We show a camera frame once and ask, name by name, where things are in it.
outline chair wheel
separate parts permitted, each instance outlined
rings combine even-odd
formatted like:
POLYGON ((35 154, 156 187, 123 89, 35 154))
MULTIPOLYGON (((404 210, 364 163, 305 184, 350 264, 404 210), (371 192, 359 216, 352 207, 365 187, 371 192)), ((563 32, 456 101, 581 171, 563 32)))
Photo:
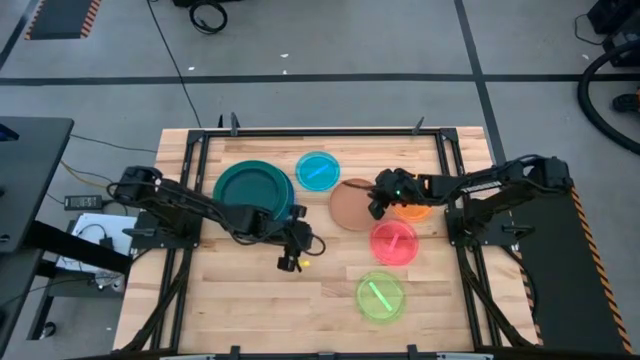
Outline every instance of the chair wheel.
POLYGON ((52 323, 51 321, 47 322, 46 324, 44 324, 44 328, 42 329, 42 334, 40 334, 39 340, 53 336, 53 334, 56 333, 56 329, 56 324, 52 323))

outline teal plate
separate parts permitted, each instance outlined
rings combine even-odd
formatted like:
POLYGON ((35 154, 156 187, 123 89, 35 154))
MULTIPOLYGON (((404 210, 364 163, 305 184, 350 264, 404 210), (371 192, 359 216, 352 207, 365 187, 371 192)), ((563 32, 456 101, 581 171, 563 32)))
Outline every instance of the teal plate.
POLYGON ((293 185, 275 166, 250 160, 227 169, 216 182, 213 199, 229 205, 260 206, 276 220, 289 217, 294 202, 293 185))

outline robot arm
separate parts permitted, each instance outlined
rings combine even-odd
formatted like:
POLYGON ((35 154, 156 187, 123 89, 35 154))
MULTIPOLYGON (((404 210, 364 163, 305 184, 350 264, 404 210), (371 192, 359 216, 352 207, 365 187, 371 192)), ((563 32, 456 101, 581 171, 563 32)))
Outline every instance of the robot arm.
POLYGON ((278 259, 278 268, 284 271, 301 271, 298 257, 311 248, 316 237, 309 224, 298 220, 306 214, 304 206, 293 206, 291 219, 276 221, 267 209, 212 200, 163 179, 157 169, 140 166, 128 167, 120 182, 112 185, 115 186, 112 196, 117 202, 146 210, 160 220, 165 231, 178 237, 188 235, 192 223, 189 218, 195 214, 220 224, 241 245, 282 246, 285 254, 278 259))
POLYGON ((413 175, 404 169, 386 169, 369 190, 371 215, 380 219, 389 205, 444 205, 478 191, 500 188, 484 199, 471 199, 459 226, 480 231, 493 215, 512 209, 537 196, 565 193, 573 186, 567 164, 556 157, 527 155, 500 166, 463 176, 413 175))

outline black floor stripe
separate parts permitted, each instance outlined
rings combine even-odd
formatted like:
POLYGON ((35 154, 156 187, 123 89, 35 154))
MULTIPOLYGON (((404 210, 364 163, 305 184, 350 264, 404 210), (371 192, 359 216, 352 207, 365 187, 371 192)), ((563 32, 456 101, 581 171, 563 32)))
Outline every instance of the black floor stripe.
POLYGON ((484 114, 484 120, 487 124, 487 132, 489 133, 489 140, 491 141, 491 147, 493 148, 493 156, 496 163, 503 164, 507 161, 507 158, 504 154, 502 139, 500 139, 500 132, 498 131, 498 123, 496 122, 493 107, 491 106, 487 83, 482 75, 480 58, 478 57, 478 50, 475 42, 473 41, 473 35, 471 34, 471 26, 469 25, 469 18, 467 18, 467 11, 464 8, 462 0, 455 0, 454 3, 456 6, 456 12, 458 13, 458 20, 460 21, 460 28, 462 29, 464 45, 467 47, 467 54, 469 55, 471 72, 474 75, 476 88, 478 89, 478 97, 480 98, 482 113, 484 114))
MULTIPOLYGON (((304 82, 578 82, 579 74, 300 74, 189 76, 185 84, 255 84, 304 82)), ((640 74, 598 74, 592 81, 640 81, 640 74)), ((85 77, 85 78, 0 78, 0 86, 61 85, 168 85, 180 84, 177 76, 85 77)))
POLYGON ((9 54, 11 54, 13 47, 16 45, 16 42, 18 42, 20 34, 22 34, 22 30, 24 30, 24 27, 27 26, 27 23, 31 18, 31 13, 33 12, 33 9, 36 8, 36 5, 38 5, 38 2, 39 0, 29 0, 29 4, 27 4, 27 7, 24 9, 24 12, 20 17, 20 21, 18 21, 18 24, 13 29, 9 40, 7 40, 7 43, 4 45, 4 48, 0 53, 0 70, 2 70, 4 63, 7 62, 9 54))

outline concrete floor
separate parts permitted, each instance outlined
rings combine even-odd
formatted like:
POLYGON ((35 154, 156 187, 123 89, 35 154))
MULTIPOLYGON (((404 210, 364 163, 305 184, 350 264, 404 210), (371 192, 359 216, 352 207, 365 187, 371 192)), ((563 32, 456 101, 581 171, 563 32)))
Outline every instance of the concrete floor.
MULTIPOLYGON (((36 0, 0 2, 0 48, 36 0)), ((464 0, 485 74, 580 74, 602 53, 573 37, 573 18, 595 0, 464 0)), ((230 21, 207 37, 169 0, 152 4, 185 76, 430 73, 471 74, 454 1, 244 0, 225 4, 230 21)), ((581 32, 593 35, 588 23, 581 32)), ((172 77, 175 69, 144 0, 103 0, 83 40, 25 41, 20 36, 0 69, 8 78, 172 77)), ((609 65, 601 73, 624 72, 609 65)), ((620 116, 609 101, 633 82, 594 83, 596 107, 640 139, 637 115, 620 116)), ((633 345, 640 346, 640 242, 635 210, 640 161, 598 133, 582 115, 575 83, 487 84, 507 158, 525 153, 566 160, 582 196, 633 345)), ((456 126, 485 123, 476 84, 435 81, 189 84, 204 126, 235 111, 243 126, 456 126)), ((75 134, 153 149, 162 128, 195 127, 176 84, 0 86, 2 115, 70 117, 75 134)), ((72 139, 71 166, 117 179, 127 165, 152 165, 152 154, 72 139)), ((49 189, 58 198, 95 189, 59 169, 49 189)), ((38 217, 65 228, 78 214, 45 199, 38 217)), ((42 283, 36 280, 34 286, 42 283)), ((61 359, 111 349, 117 300, 57 299, 49 319, 58 334, 24 341, 38 293, 29 297, 5 359, 61 359)))

